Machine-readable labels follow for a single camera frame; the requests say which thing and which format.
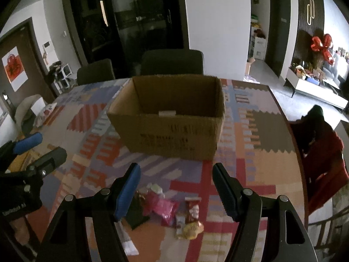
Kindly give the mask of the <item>long silver snack bar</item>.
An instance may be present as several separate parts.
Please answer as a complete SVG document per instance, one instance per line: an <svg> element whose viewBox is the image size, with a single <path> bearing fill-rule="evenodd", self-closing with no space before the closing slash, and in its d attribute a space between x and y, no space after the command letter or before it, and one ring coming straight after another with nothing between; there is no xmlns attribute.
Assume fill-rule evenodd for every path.
<svg viewBox="0 0 349 262"><path fill-rule="evenodd" d="M114 224L126 256L139 255L139 251L137 250L130 236L126 232L122 222L119 221L119 222L115 222Z"/></svg>

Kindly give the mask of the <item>dark green snack bag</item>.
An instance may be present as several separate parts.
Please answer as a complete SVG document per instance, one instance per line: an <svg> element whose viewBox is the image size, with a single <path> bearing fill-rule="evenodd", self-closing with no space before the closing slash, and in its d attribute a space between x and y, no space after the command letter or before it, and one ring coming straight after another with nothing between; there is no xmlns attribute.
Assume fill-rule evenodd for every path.
<svg viewBox="0 0 349 262"><path fill-rule="evenodd" d="M143 214L143 206L141 206L135 196L132 198L125 220L132 230L135 230L140 225L144 224L150 219L148 215Z"/></svg>

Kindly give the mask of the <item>yellow biscuit packet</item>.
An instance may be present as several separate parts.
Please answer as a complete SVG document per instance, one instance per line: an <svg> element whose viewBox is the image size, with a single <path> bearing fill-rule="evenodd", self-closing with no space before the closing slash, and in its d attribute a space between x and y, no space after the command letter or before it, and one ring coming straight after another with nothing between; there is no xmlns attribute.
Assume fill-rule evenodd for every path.
<svg viewBox="0 0 349 262"><path fill-rule="evenodd" d="M199 234L203 232L204 225L199 221L195 221L184 226L183 238L186 240L194 240L198 237Z"/></svg>

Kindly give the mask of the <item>red brown chocolate bar wrapper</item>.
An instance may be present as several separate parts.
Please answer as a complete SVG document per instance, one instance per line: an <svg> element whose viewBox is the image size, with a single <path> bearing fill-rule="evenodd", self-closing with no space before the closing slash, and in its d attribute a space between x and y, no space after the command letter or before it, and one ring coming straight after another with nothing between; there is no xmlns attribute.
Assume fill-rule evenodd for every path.
<svg viewBox="0 0 349 262"><path fill-rule="evenodd" d="M192 223L199 220L199 209L202 198L186 197L186 223Z"/></svg>

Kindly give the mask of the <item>brown gold candy wrapper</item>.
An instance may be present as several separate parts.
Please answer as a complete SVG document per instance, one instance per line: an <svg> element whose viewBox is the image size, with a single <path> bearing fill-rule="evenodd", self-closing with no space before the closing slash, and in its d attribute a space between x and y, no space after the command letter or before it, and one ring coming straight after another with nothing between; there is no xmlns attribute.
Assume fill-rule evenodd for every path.
<svg viewBox="0 0 349 262"><path fill-rule="evenodd" d="M141 206L144 206L145 204L145 194L139 192L138 190L136 191L135 193L135 199L137 200L137 202L141 205Z"/></svg>

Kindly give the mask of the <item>white pale green candy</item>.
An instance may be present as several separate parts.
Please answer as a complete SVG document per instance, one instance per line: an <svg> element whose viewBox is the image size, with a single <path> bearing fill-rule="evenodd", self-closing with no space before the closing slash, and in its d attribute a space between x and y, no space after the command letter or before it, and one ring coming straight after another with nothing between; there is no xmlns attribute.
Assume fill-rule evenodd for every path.
<svg viewBox="0 0 349 262"><path fill-rule="evenodd" d="M146 195L149 192L153 192L157 196L160 196L161 198L165 198L165 194L163 193L162 187L156 183L149 183L147 186L143 186L142 188L139 189L139 192L142 195Z"/></svg>

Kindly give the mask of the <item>pink red snack bag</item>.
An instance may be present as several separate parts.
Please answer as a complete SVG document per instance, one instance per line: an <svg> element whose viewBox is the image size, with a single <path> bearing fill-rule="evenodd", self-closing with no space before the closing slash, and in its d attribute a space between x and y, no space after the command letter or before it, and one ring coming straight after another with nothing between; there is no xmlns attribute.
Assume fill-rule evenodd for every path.
<svg viewBox="0 0 349 262"><path fill-rule="evenodd" d="M149 191L145 195L143 215L149 216L151 213L154 213L161 217L162 223L165 226L171 226L175 219L179 205L180 203L178 201L163 198L153 191Z"/></svg>

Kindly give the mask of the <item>floral cushion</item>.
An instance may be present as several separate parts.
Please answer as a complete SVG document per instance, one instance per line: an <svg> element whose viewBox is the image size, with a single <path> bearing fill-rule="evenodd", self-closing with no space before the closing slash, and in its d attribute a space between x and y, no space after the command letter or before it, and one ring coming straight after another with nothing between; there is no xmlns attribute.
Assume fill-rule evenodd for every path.
<svg viewBox="0 0 349 262"><path fill-rule="evenodd" d="M44 107L36 116L33 126L36 128L41 127L44 124L44 122L48 119L48 117L53 113L56 106L57 106L57 103L54 102Z"/></svg>

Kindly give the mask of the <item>red fu character poster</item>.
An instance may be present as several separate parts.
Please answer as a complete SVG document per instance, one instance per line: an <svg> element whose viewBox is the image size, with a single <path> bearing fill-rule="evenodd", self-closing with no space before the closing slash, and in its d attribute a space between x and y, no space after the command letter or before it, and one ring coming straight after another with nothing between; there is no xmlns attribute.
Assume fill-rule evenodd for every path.
<svg viewBox="0 0 349 262"><path fill-rule="evenodd" d="M5 74L14 92L19 90L26 81L28 76L25 71L23 62L19 55L17 46L9 50L2 58Z"/></svg>

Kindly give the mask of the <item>chair with red coat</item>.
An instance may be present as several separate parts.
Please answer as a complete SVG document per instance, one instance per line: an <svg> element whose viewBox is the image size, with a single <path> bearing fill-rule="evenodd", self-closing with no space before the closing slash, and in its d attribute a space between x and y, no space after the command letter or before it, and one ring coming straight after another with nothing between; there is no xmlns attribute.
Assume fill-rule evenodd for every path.
<svg viewBox="0 0 349 262"><path fill-rule="evenodd" d="M312 214L348 184L344 144L325 121L319 105L289 124L301 155L308 208Z"/></svg>

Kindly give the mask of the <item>dark wooden entrance door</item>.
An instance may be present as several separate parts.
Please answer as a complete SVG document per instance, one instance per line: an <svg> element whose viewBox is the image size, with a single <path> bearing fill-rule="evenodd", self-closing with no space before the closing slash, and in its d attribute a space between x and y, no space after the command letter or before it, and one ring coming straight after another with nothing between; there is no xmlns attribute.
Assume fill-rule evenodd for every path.
<svg viewBox="0 0 349 262"><path fill-rule="evenodd" d="M18 105L32 95L40 95L47 103L55 100L57 93L47 73L31 18L1 37L1 101L12 117Z"/></svg>

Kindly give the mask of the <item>dark dining chair left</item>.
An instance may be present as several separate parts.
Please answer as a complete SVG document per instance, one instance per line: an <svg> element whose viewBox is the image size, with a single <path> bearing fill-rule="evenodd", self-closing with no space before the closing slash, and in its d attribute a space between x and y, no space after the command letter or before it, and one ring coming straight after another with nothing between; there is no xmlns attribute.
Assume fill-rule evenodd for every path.
<svg viewBox="0 0 349 262"><path fill-rule="evenodd" d="M115 79L112 63L109 59L93 62L82 66L77 71L77 84L92 84L98 82L112 81Z"/></svg>

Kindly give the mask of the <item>brown cardboard box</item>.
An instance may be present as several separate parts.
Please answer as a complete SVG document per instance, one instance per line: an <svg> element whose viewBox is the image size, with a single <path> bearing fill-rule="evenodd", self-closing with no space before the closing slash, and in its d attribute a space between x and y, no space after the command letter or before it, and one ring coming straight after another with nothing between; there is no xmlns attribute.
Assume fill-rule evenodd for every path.
<svg viewBox="0 0 349 262"><path fill-rule="evenodd" d="M225 115L222 84L199 74L135 76L107 115L132 153L212 160Z"/></svg>

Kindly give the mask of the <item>dark glass sliding door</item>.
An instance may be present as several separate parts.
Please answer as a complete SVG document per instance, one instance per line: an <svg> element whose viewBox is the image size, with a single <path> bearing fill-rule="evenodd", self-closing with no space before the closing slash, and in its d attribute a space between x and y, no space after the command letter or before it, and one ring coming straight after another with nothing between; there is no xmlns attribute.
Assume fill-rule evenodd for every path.
<svg viewBox="0 0 349 262"><path fill-rule="evenodd" d="M189 47L185 0L62 0L81 65L137 64L144 52Z"/></svg>

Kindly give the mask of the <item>wall intercom phone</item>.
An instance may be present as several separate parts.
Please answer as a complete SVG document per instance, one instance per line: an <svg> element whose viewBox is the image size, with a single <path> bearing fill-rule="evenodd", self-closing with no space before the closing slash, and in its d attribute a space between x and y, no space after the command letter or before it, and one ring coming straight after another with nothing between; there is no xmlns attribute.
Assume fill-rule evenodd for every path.
<svg viewBox="0 0 349 262"><path fill-rule="evenodd" d="M43 44L43 60L47 66L49 65L48 55L53 52L53 50L54 48L51 40Z"/></svg>

